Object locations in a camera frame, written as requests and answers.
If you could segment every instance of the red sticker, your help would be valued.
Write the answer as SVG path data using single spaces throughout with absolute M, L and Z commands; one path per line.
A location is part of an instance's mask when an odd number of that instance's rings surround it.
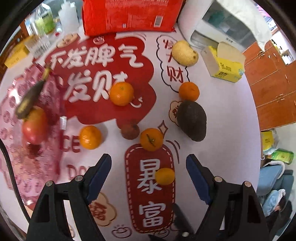
M 131 146 L 125 155 L 128 204 L 133 226 L 140 233 L 167 229 L 173 221 L 175 182 L 160 186 L 155 172 L 174 170 L 173 155 L 166 145 L 149 152 L 140 144 Z
M 85 125 L 116 119 L 117 124 L 132 119 L 140 122 L 156 102 L 154 89 L 149 85 L 154 68 L 142 55 L 145 44 L 137 37 L 116 39 L 115 34 L 81 41 L 75 35 L 63 40 L 45 62 L 63 79 L 68 119 L 77 116 Z M 109 91 L 117 82 L 132 84 L 134 100 L 124 107 L 109 100 Z

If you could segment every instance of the red mesh bag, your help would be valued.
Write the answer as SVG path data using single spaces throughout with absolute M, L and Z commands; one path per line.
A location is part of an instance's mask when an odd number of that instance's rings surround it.
M 83 0 L 86 35 L 123 31 L 169 32 L 183 0 Z
M 22 135 L 23 120 L 18 120 L 14 115 L 26 92 L 40 81 L 43 72 L 44 68 L 39 64 L 33 64 L 26 69 L 23 75 L 14 79 L 0 103 L 0 137 L 9 153 L 20 195 L 27 205 L 37 201 L 46 181 L 57 181 L 60 173 L 59 163 L 62 159 L 59 117 L 64 115 L 62 97 L 65 90 L 57 75 L 50 73 L 35 104 L 43 108 L 47 115 L 49 134 L 46 141 L 34 147 L 27 143 Z M 0 171 L 4 174 L 8 188 L 12 189 L 2 152 Z

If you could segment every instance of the potato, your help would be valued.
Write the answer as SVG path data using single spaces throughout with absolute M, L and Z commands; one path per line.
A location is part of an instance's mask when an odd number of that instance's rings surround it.
M 198 53 L 185 40 L 178 41 L 172 48 L 172 56 L 180 65 L 192 66 L 198 61 Z

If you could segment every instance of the small yellow orange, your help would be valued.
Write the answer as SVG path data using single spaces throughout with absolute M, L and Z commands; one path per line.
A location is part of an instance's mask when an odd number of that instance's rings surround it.
M 111 87 L 110 100 L 118 106 L 126 106 L 134 99 L 134 89 L 130 83 L 119 82 Z
M 155 173 L 159 185 L 170 185 L 175 180 L 175 172 L 170 168 L 161 168 Z
M 79 136 L 80 144 L 89 150 L 96 149 L 102 142 L 102 135 L 95 126 L 86 126 L 81 129 Z
M 200 95 L 197 85 L 192 82 L 184 82 L 179 88 L 179 96 L 183 100 L 196 101 Z
M 146 129 L 140 136 L 141 146 L 147 151 L 156 151 L 163 145 L 163 134 L 155 128 Z

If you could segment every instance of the tomato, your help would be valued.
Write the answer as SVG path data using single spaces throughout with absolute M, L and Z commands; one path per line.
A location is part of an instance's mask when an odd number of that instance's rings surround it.
M 24 138 L 33 145 L 40 145 L 48 136 L 48 121 L 44 110 L 34 106 L 22 124 Z

